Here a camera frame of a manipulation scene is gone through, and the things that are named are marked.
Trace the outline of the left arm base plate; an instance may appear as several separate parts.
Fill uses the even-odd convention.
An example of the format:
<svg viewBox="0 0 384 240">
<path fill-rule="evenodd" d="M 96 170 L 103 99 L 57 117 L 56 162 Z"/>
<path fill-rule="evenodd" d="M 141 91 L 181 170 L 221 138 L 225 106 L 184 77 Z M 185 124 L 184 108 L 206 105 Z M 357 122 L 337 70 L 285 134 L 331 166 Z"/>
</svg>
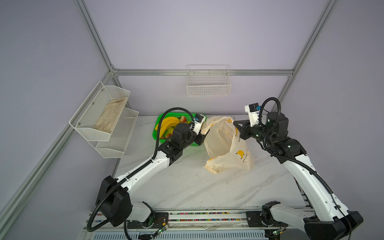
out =
<svg viewBox="0 0 384 240">
<path fill-rule="evenodd" d="M 127 229 L 160 229 L 169 220 L 169 213 L 167 212 L 155 212 L 151 214 L 149 218 L 143 223 L 138 221 L 126 221 Z"/>
</svg>

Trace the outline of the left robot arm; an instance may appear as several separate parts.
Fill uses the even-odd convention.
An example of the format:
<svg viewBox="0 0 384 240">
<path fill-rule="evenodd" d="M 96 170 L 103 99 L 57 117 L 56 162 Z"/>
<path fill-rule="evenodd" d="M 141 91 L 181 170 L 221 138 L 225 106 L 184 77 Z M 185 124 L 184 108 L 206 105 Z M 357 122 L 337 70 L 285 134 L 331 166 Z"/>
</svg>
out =
<svg viewBox="0 0 384 240">
<path fill-rule="evenodd" d="M 96 207 L 86 229 L 94 232 L 106 224 L 114 227 L 126 221 L 139 222 L 146 228 L 153 225 L 156 212 L 146 202 L 135 203 L 133 194 L 150 178 L 176 162 L 184 149 L 193 143 L 201 145 L 206 116 L 192 114 L 180 107 L 165 111 L 157 125 L 154 153 L 133 170 L 117 177 L 106 177 L 101 184 Z"/>
</svg>

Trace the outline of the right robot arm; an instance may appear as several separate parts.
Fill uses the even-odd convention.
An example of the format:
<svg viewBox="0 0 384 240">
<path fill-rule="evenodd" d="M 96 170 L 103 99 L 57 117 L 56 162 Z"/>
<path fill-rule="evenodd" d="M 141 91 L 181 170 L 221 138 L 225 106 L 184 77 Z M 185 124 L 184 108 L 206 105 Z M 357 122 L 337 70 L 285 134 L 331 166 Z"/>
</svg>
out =
<svg viewBox="0 0 384 240">
<path fill-rule="evenodd" d="M 275 157 L 293 175 L 313 209 L 306 212 L 271 201 L 262 206 L 261 224 L 286 224 L 306 233 L 311 240 L 351 238 L 364 221 L 362 215 L 342 203 L 316 171 L 301 143 L 288 136 L 289 119 L 282 114 L 280 101 L 270 97 L 262 105 L 246 105 L 245 111 L 248 120 L 234 121 L 240 138 L 255 139 Z"/>
</svg>

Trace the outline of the yellow banana bunch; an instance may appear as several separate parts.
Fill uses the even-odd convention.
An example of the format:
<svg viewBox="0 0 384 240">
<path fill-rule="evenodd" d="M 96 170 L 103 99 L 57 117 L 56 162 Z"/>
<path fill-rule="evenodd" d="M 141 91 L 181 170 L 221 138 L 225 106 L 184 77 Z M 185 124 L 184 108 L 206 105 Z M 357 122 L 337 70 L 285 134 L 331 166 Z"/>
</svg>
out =
<svg viewBox="0 0 384 240">
<path fill-rule="evenodd" d="M 160 127 L 160 139 L 166 139 L 173 134 L 174 129 L 181 123 L 181 119 L 177 117 L 167 117 L 163 119 Z"/>
</svg>

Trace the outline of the banana print plastic bag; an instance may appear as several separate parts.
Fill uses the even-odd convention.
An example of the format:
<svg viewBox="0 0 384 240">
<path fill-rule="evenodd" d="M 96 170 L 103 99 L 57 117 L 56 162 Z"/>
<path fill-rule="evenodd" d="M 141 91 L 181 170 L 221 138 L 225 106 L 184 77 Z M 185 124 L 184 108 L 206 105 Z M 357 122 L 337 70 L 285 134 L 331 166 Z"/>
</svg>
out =
<svg viewBox="0 0 384 240">
<path fill-rule="evenodd" d="M 219 174 L 229 169 L 253 169 L 253 158 L 247 143 L 240 138 L 240 132 L 230 116 L 208 118 L 201 133 L 206 136 L 204 146 L 209 156 L 206 170 Z"/>
</svg>

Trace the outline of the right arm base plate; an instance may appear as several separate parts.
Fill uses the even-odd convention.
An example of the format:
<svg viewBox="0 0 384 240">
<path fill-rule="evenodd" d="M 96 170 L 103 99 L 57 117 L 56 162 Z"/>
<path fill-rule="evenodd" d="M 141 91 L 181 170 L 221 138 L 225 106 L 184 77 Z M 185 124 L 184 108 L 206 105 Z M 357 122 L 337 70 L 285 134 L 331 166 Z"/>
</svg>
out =
<svg viewBox="0 0 384 240">
<path fill-rule="evenodd" d="M 268 222 L 263 219 L 262 211 L 246 211 L 246 220 L 248 227 L 250 228 L 269 228 L 269 227 L 281 227 L 284 228 L 287 225 L 282 222 L 271 221 Z"/>
</svg>

